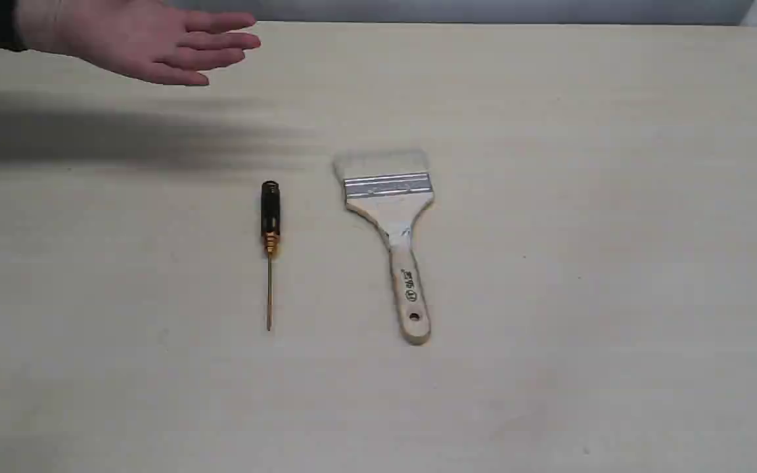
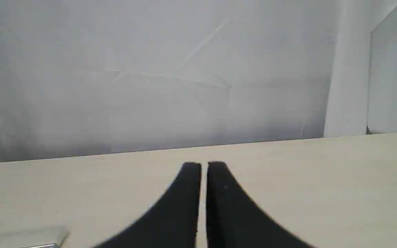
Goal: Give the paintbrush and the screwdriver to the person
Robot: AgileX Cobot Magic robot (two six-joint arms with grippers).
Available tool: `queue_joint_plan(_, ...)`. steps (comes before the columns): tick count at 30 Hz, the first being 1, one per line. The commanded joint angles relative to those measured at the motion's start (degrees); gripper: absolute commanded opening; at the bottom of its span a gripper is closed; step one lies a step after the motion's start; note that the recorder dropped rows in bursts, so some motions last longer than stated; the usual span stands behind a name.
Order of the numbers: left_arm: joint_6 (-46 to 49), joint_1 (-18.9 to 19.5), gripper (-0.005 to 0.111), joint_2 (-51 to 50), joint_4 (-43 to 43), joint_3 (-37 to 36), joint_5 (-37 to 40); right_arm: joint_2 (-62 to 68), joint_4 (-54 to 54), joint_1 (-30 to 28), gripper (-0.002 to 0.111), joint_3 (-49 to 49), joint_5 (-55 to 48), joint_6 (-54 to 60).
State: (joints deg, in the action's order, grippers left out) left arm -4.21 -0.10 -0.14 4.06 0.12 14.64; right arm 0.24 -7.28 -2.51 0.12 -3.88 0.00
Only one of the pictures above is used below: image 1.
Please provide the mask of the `open human hand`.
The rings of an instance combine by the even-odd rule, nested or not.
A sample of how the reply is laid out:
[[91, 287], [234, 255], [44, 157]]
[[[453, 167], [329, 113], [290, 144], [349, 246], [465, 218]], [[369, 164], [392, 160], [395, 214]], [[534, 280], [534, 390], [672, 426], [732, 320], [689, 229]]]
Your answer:
[[29, 50], [159, 85], [207, 86], [207, 71], [235, 65], [261, 45], [249, 31], [250, 13], [162, 1], [18, 1], [14, 18]]

